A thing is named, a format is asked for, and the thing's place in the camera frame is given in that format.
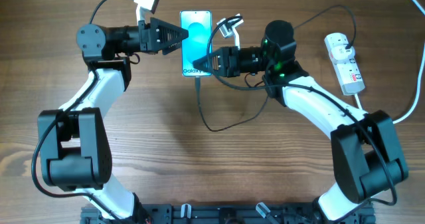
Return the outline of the blue screen smartphone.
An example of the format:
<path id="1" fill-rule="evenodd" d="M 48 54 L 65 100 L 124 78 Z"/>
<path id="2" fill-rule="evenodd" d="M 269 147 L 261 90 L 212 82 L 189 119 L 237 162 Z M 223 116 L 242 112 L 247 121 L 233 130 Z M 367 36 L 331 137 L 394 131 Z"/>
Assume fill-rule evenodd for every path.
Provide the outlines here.
<path id="1" fill-rule="evenodd" d="M 181 47 L 182 75 L 210 76 L 210 73 L 196 69 L 193 62 L 206 55 L 207 42 L 212 33 L 212 13 L 208 10 L 181 11 L 180 22 L 181 28 L 189 32 Z"/>

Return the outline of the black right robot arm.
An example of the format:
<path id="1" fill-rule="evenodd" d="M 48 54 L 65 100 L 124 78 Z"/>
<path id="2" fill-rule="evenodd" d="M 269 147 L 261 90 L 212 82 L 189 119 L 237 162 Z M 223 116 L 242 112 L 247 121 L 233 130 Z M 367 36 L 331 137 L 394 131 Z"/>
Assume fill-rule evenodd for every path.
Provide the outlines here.
<path id="1" fill-rule="evenodd" d="M 314 201 L 312 223 L 340 223 L 360 208 L 394 191 L 408 177 L 408 166 L 389 115 L 368 113 L 324 90 L 295 58 L 294 29 L 270 22 L 259 47 L 222 47 L 208 51 L 193 66 L 221 83 L 242 73 L 263 74 L 263 89 L 282 106 L 295 110 L 331 141 L 334 185 Z"/>

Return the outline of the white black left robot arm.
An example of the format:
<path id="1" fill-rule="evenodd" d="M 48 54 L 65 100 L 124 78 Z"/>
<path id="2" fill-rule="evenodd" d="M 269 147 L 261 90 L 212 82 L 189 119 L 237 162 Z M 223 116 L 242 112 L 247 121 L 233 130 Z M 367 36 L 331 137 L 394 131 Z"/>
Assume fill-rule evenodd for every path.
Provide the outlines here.
<path id="1" fill-rule="evenodd" d="M 103 119 L 128 89 L 131 55 L 168 54 L 189 36 L 186 29 L 152 18 L 136 26 L 103 27 L 88 23 L 76 42 L 88 67 L 88 80 L 56 110 L 39 114 L 39 142 L 31 175 L 50 197 L 85 197 L 105 223 L 152 223 L 136 194 L 112 175 L 112 153 Z"/>

